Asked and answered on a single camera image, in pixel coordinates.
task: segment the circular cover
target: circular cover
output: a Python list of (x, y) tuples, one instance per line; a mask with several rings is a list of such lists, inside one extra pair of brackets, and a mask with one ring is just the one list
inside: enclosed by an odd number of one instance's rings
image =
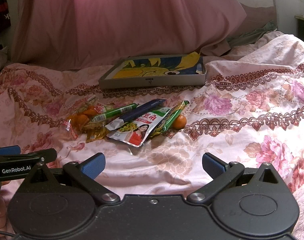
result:
[(84, 225), (95, 210), (92, 197), (68, 187), (62, 193), (16, 193), (8, 206), (15, 230), (29, 236), (53, 238)]
[(256, 194), (245, 187), (230, 188), (215, 198), (211, 209), (221, 223), (254, 237), (273, 236), (293, 228), (299, 208), (290, 192)]

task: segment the pink floral fabric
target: pink floral fabric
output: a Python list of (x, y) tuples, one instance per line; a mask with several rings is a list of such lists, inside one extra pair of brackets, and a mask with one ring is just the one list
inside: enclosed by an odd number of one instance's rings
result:
[[(303, 207), (304, 193), (297, 192), (304, 188), (304, 42), (272, 32), (204, 62), (203, 87), (109, 91), (100, 89), (98, 79), (111, 66), (59, 72), (11, 64), (0, 73), (0, 147), (19, 145), (22, 153), (53, 147), (58, 158), (49, 167), (103, 152), (106, 168), (96, 180), (121, 197), (188, 195), (211, 181), (202, 168), (205, 152), (246, 167), (271, 162)], [(62, 127), (90, 99), (119, 107), (155, 98), (166, 98), (170, 107), (189, 100), (183, 112), (188, 123), (140, 148), (110, 139), (85, 143), (85, 135), (74, 140)], [(4, 187), (7, 202), (20, 183)], [(304, 240), (302, 223), (295, 232)]]

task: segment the pink curtain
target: pink curtain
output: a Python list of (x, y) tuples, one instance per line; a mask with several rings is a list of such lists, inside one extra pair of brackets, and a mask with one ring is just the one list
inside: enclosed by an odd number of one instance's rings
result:
[(237, 0), (19, 0), (12, 61), (56, 70), (128, 56), (224, 53), (246, 14)]

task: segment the white snack pouch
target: white snack pouch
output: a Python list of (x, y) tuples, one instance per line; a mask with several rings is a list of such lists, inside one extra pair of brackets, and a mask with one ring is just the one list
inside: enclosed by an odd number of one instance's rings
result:
[(153, 111), (141, 115), (126, 123), (116, 131), (109, 133), (109, 138), (125, 142), (134, 147), (140, 147), (154, 128), (170, 112), (169, 107), (157, 107)]

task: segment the blue gripper pad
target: blue gripper pad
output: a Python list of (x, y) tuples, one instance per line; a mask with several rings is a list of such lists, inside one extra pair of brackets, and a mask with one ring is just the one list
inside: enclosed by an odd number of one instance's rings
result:
[(19, 155), (19, 154), (21, 154), (21, 148), (18, 145), (0, 148), (0, 155)]
[(79, 169), (83, 174), (95, 179), (105, 168), (105, 156), (103, 153), (97, 153), (82, 162)]
[(203, 169), (212, 179), (219, 177), (221, 174), (226, 172), (228, 164), (224, 161), (216, 158), (210, 153), (205, 153), (202, 157)]

